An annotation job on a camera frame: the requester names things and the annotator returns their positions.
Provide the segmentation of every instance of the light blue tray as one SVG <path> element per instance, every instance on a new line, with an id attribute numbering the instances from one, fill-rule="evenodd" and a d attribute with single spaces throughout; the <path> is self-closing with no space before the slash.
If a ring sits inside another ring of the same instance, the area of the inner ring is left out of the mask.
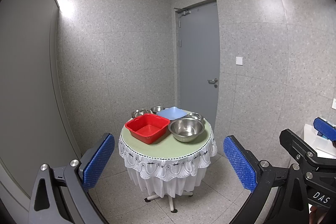
<path id="1" fill-rule="evenodd" d="M 166 108 L 164 110 L 159 111 L 157 115 L 167 118 L 169 120 L 175 120 L 187 115 L 187 112 L 177 108 L 176 106 L 173 106 L 171 108 Z"/>

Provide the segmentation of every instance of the door handle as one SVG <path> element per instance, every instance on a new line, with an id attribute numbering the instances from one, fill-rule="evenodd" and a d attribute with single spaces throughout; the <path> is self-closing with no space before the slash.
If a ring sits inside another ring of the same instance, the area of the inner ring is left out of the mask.
<path id="1" fill-rule="evenodd" d="M 218 82 L 217 78 L 214 78 L 213 80 L 208 80 L 209 84 L 214 84 Z"/>

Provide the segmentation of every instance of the stainless steel bowl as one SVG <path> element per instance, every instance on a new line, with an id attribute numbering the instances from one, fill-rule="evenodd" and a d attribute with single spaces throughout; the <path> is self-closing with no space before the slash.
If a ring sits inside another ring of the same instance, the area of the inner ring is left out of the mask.
<path id="1" fill-rule="evenodd" d="M 199 120 L 200 122 L 203 122 L 204 120 L 204 117 L 201 114 L 194 113 L 194 112 L 188 113 L 186 116 L 184 116 L 184 118 L 192 118 L 195 120 Z"/>
<path id="2" fill-rule="evenodd" d="M 180 118 L 171 121 L 168 129 L 176 140 L 188 143 L 203 133 L 204 124 L 192 118 Z"/>
<path id="3" fill-rule="evenodd" d="M 164 110 L 164 109 L 166 109 L 166 108 L 163 107 L 163 106 L 153 106 L 153 107 L 151 108 L 151 112 L 153 112 L 154 114 L 156 114 L 156 113 L 158 113 L 159 111 Z"/>
<path id="4" fill-rule="evenodd" d="M 134 119 L 135 117 L 140 116 L 140 115 L 144 115 L 146 113 L 151 113 L 151 111 L 148 110 L 148 109 L 144 109 L 144 108 L 137 109 L 136 111 L 132 112 L 132 118 Z"/>

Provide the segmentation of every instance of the green tabletop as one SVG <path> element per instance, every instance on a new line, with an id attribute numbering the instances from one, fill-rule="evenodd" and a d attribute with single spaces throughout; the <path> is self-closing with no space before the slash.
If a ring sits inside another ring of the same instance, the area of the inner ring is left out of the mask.
<path id="1" fill-rule="evenodd" d="M 205 121 L 204 132 L 189 143 L 182 143 L 176 140 L 168 127 L 166 133 L 152 144 L 146 144 L 134 138 L 125 126 L 123 127 L 121 134 L 124 142 L 136 152 L 149 157 L 168 159 L 185 156 L 198 150 L 208 141 L 210 132 L 210 124 Z"/>

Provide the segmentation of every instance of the red plastic basin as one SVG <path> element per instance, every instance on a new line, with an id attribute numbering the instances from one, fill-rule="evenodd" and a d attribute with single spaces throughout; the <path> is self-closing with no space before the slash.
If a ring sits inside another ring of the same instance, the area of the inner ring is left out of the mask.
<path id="1" fill-rule="evenodd" d="M 166 133 L 170 120 L 154 114 L 144 114 L 130 120 L 125 127 L 134 138 L 151 144 Z"/>

